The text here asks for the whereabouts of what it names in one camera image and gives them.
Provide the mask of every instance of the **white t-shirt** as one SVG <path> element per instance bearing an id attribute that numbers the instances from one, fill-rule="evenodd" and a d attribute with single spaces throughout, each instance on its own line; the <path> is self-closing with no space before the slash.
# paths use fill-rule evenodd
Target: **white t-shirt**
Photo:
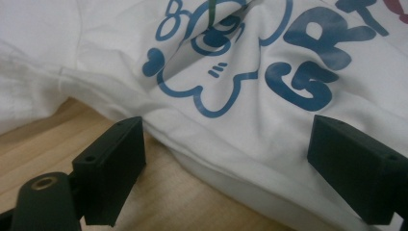
<path id="1" fill-rule="evenodd" d="M 408 154 L 407 2 L 214 2 L 0 1 L 0 132 L 75 97 L 297 230 L 376 230 L 306 155 L 316 114 Z"/>

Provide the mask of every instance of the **wood grain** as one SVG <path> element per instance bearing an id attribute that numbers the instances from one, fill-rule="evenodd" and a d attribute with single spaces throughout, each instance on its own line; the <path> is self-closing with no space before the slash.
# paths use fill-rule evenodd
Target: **wood grain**
<path id="1" fill-rule="evenodd" d="M 45 172 L 72 171 L 71 161 L 113 123 L 69 99 L 51 117 L 0 136 L 0 213 L 14 207 L 19 187 Z M 292 230 L 257 214 L 182 169 L 145 134 L 147 167 L 114 228 L 83 230 Z"/>

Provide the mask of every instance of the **black plastic part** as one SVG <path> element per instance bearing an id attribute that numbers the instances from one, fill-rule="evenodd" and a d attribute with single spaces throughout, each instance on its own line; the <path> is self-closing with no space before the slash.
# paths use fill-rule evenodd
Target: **black plastic part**
<path id="1" fill-rule="evenodd" d="M 334 118 L 315 116 L 308 160 L 368 224 L 406 218 L 408 160 Z"/>
<path id="2" fill-rule="evenodd" d="M 12 230 L 13 213 L 14 210 L 11 209 L 0 214 L 0 231 Z"/>
<path id="3" fill-rule="evenodd" d="M 114 226 L 146 162 L 141 117 L 120 121 L 73 162 L 71 182 L 87 224 Z"/>
<path id="4" fill-rule="evenodd" d="M 12 230 L 81 230 L 68 176 L 61 172 L 47 173 L 24 184 L 13 212 Z"/>

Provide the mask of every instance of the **blue cartoon print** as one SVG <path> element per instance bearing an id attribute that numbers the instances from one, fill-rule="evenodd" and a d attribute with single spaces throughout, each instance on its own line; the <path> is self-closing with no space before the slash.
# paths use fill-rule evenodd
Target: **blue cartoon print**
<path id="1" fill-rule="evenodd" d="M 392 4 L 395 0 L 384 1 L 394 13 L 401 14 L 399 8 Z M 280 18 L 280 21 L 271 24 L 275 28 L 272 28 L 267 36 L 253 35 L 254 33 L 248 32 L 250 26 L 256 26 L 256 24 L 250 24 L 250 19 L 245 17 L 253 6 L 252 3 L 246 5 L 244 0 L 218 0 L 217 6 L 229 4 L 228 7 L 238 6 L 240 10 L 207 29 L 197 28 L 205 24 L 202 23 L 203 20 L 208 20 L 208 1 L 204 1 L 195 10 L 187 10 L 185 3 L 187 5 L 187 2 L 182 0 L 169 0 L 166 18 L 160 23 L 155 37 L 158 42 L 180 38 L 178 52 L 171 57 L 166 57 L 161 48 L 149 49 L 142 72 L 146 77 L 155 77 L 161 91 L 166 95 L 174 98 L 190 98 L 198 112 L 212 118 L 225 115 L 233 107 L 242 94 L 243 83 L 260 77 L 265 78 L 264 83 L 271 92 L 296 107 L 309 112 L 319 111 L 332 101 L 333 95 L 329 85 L 339 79 L 335 71 L 345 69 L 352 63 L 352 57 L 337 44 L 368 41 L 374 39 L 377 34 L 383 37 L 389 34 L 370 12 L 369 7 L 376 4 L 376 0 L 364 0 L 358 3 L 351 0 L 338 0 L 335 3 L 334 6 L 344 13 L 357 12 L 362 17 L 364 25 L 356 27 L 350 27 L 342 15 L 325 7 L 307 9 L 290 22 L 293 0 L 281 0 L 281 3 L 284 3 L 284 7 L 281 7 L 284 11 L 281 15 L 273 16 L 273 20 Z M 309 35 L 308 29 L 311 24 L 319 26 L 320 35 Z M 323 65 L 315 63 L 316 60 L 307 59 L 298 67 L 285 62 L 275 62 L 270 64 L 264 73 L 260 73 L 259 59 L 262 59 L 260 51 L 280 38 L 288 46 L 314 53 Z M 248 59 L 249 64 L 234 63 L 236 60 L 234 57 L 245 57 L 243 47 L 247 46 L 251 49 L 249 53 L 259 51 L 259 57 L 254 55 L 258 60 L 251 62 Z M 211 57 L 212 64 L 197 62 L 202 57 Z M 197 69 L 198 72 L 194 76 L 186 72 L 173 77 L 175 74 L 173 66 L 177 64 L 181 66 L 178 72 L 183 72 L 183 65 L 191 66 L 191 69 Z M 288 84 L 283 81 L 283 78 L 290 74 L 293 78 Z M 207 79 L 202 81 L 202 84 L 197 84 L 199 78 Z M 232 83 L 229 89 L 223 89 L 218 84 L 225 81 Z M 308 95 L 299 94 L 302 90 L 307 91 Z M 209 95 L 216 98 L 217 102 L 209 100 L 211 98 Z"/>
<path id="2" fill-rule="evenodd" d="M 236 66 L 235 64 L 227 63 L 225 60 L 230 60 L 226 57 L 231 54 L 227 53 L 231 50 L 231 47 L 237 44 L 237 42 L 240 42 L 242 36 L 245 35 L 246 24 L 242 21 L 242 18 L 247 10 L 246 2 L 242 0 L 223 0 L 217 1 L 217 4 L 239 4 L 241 10 L 222 19 L 217 25 L 207 28 L 204 33 L 192 38 L 189 42 L 192 50 L 197 55 L 214 57 L 217 60 L 205 73 L 214 79 L 225 78 L 220 77 L 220 74 L 229 66 Z M 267 38 L 256 38 L 257 49 L 260 49 L 262 46 L 271 45 L 280 38 L 289 23 L 292 8 L 293 0 L 286 0 L 286 9 L 283 12 L 280 24 Z M 188 40 L 191 36 L 199 19 L 203 16 L 207 16 L 207 14 L 207 2 L 199 6 L 194 12 L 189 12 L 183 10 L 183 2 L 181 0 L 170 0 L 166 9 L 166 19 L 158 28 L 156 40 L 162 41 L 176 35 L 181 25 L 181 18 L 185 17 L 189 22 L 183 40 L 180 42 L 181 46 L 183 42 Z M 228 78 L 228 81 L 232 81 L 232 89 L 229 91 L 229 96 L 223 100 L 220 99 L 219 101 L 221 102 L 219 104 L 209 106 L 205 103 L 204 99 L 206 94 L 204 84 L 191 84 L 187 90 L 178 90 L 171 85 L 171 81 L 166 78 L 167 68 L 165 67 L 165 64 L 167 64 L 169 60 L 166 60 L 164 53 L 159 48 L 151 48 L 147 53 L 147 58 L 148 62 L 143 66 L 143 74 L 147 77 L 156 76 L 160 89 L 168 96 L 175 98 L 191 97 L 198 112 L 206 117 L 219 117 L 227 113 L 238 99 L 242 90 L 242 83 L 247 80 L 256 80 L 259 76 L 259 66 L 254 66 L 250 71 L 245 71 L 244 69 L 238 70 L 238 72 L 230 75 L 233 76 L 232 78 Z"/>

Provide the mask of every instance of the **cartoon face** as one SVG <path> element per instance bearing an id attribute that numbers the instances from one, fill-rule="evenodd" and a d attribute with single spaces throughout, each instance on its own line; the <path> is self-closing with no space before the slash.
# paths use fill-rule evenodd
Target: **cartoon face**
<path id="1" fill-rule="evenodd" d="M 223 116 L 239 98 L 242 84 L 258 79 L 262 47 L 274 43 L 285 30 L 293 2 L 281 0 L 280 5 L 285 9 L 281 11 L 281 22 L 266 29 L 267 35 L 261 35 L 257 30 L 260 22 L 245 17 L 253 13 L 249 9 L 256 8 L 256 2 L 246 5 L 243 0 L 217 1 L 217 11 L 237 6 L 240 10 L 207 28 L 208 1 L 192 12 L 186 10 L 182 0 L 170 0 L 156 40 L 176 37 L 182 40 L 172 56 L 167 57 L 163 49 L 151 48 L 148 62 L 143 66 L 144 75 L 155 76 L 160 89 L 168 96 L 192 99 L 202 115 Z"/>

